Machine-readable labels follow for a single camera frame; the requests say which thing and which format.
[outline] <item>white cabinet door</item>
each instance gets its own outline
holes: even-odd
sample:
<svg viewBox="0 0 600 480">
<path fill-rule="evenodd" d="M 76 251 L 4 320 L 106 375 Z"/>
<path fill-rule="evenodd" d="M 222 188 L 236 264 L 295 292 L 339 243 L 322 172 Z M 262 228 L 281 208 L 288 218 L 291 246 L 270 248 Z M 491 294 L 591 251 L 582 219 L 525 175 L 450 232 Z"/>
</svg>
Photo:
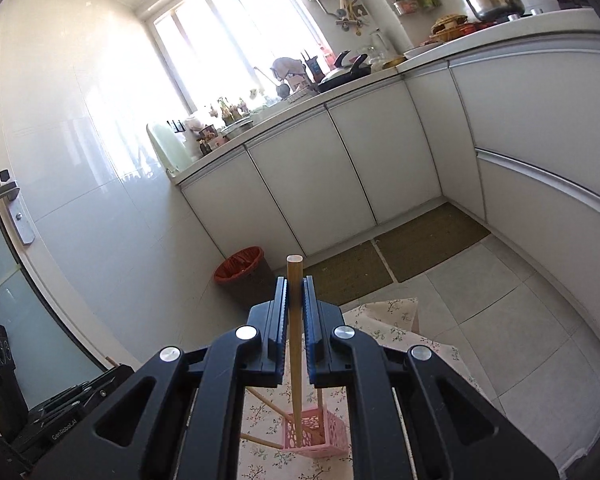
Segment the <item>white cabinet door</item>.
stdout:
<svg viewBox="0 0 600 480">
<path fill-rule="evenodd" d="M 378 223 L 440 196 L 427 139 L 404 82 L 327 104 Z"/>
<path fill-rule="evenodd" d="M 567 189 L 559 180 L 546 184 L 493 162 L 478 163 L 488 223 L 551 272 L 600 328 L 600 204 L 556 189 Z M 586 193 L 582 200 L 589 200 Z"/>
<path fill-rule="evenodd" d="M 315 254 L 375 222 L 328 113 L 299 121 L 247 147 L 305 253 Z"/>
<path fill-rule="evenodd" d="M 257 245 L 272 269 L 283 267 L 289 254 L 301 254 L 298 242 L 249 154 L 225 157 L 203 176 L 184 181 L 185 198 L 225 256 Z"/>
<path fill-rule="evenodd" d="M 484 219 L 474 141 L 449 70 L 407 79 L 407 86 L 429 139 L 442 193 Z"/>
<path fill-rule="evenodd" d="M 493 49 L 452 71 L 476 146 L 600 194 L 600 38 L 565 41 Z"/>
</svg>

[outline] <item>garbage bin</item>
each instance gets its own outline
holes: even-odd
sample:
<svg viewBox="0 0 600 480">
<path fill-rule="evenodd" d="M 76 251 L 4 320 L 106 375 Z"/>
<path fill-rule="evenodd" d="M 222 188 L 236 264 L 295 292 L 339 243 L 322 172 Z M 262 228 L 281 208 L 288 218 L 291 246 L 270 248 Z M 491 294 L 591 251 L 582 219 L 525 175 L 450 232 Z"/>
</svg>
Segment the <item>garbage bin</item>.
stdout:
<svg viewBox="0 0 600 480">
<path fill-rule="evenodd" d="M 214 272 L 214 281 L 246 308 L 271 301 L 276 293 L 276 277 L 257 246 L 229 256 Z"/>
</svg>

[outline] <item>floral tablecloth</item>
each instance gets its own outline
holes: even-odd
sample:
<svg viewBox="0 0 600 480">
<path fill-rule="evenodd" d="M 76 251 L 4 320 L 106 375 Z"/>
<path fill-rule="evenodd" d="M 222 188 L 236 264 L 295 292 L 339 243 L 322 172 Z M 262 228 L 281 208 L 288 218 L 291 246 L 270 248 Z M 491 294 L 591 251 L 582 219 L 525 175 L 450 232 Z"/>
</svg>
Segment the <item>floral tablecloth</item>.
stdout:
<svg viewBox="0 0 600 480">
<path fill-rule="evenodd" d="M 466 368 L 458 349 L 410 332 L 417 307 L 418 301 L 415 299 L 367 303 L 344 314 L 344 319 L 349 326 L 373 336 L 382 346 L 402 351 L 406 351 L 416 344 L 428 346 L 476 390 L 484 394 Z M 302 370 L 306 370 L 304 360 L 304 348 L 302 348 Z M 275 405 L 286 412 L 291 412 L 288 359 L 285 366 L 282 386 L 258 388 L 258 390 L 263 396 L 272 400 Z M 309 384 L 308 377 L 304 378 L 302 394 L 304 410 L 316 406 L 315 389 Z M 348 428 L 349 413 L 345 388 L 326 388 L 322 394 L 328 410 L 339 416 Z M 247 392 L 244 399 L 242 432 L 281 444 L 283 440 L 282 418 Z M 312 460 L 298 454 L 241 440 L 238 480 L 242 478 L 247 480 L 350 480 L 353 478 L 351 446 L 349 444 L 349 453 L 345 456 Z"/>
</svg>

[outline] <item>round metal joint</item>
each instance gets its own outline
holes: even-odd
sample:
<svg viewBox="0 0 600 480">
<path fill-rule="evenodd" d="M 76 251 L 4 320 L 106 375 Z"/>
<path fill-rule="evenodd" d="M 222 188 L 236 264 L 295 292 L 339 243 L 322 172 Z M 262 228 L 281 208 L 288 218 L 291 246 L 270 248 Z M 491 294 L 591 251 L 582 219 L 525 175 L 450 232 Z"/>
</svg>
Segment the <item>round metal joint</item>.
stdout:
<svg viewBox="0 0 600 480">
<path fill-rule="evenodd" d="M 166 363 L 175 361 L 178 357 L 180 357 L 180 350 L 175 346 L 167 346 L 167 348 L 160 350 L 160 359 Z"/>
<path fill-rule="evenodd" d="M 258 330 L 254 326 L 244 325 L 238 327 L 235 331 L 235 336 L 238 339 L 242 339 L 243 341 L 248 341 L 249 339 L 253 339 L 256 337 Z"/>
<path fill-rule="evenodd" d="M 429 347 L 418 345 L 411 349 L 411 355 L 419 361 L 427 361 L 431 358 L 431 350 Z"/>
<path fill-rule="evenodd" d="M 350 326 L 341 325 L 333 329 L 333 335 L 339 339 L 351 339 L 356 335 L 356 331 Z"/>
</svg>

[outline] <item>pink basket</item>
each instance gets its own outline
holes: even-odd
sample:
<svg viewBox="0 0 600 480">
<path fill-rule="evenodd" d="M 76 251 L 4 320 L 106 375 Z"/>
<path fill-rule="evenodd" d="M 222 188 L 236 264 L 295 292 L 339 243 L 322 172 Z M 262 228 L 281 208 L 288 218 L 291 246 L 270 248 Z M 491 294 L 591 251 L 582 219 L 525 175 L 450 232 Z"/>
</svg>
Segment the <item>pink basket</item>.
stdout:
<svg viewBox="0 0 600 480">
<path fill-rule="evenodd" d="M 347 427 L 345 423 L 333 413 L 323 407 L 324 418 L 324 436 L 325 443 L 318 444 L 320 440 L 317 436 L 308 431 L 302 432 L 302 446 L 296 445 L 296 434 L 291 422 L 284 420 L 284 443 L 283 450 L 291 453 L 298 453 L 309 458 L 324 458 L 328 456 L 344 455 L 349 452 L 349 439 L 347 438 Z M 302 412 L 302 425 L 308 428 L 320 427 L 318 423 L 318 407 Z"/>
</svg>

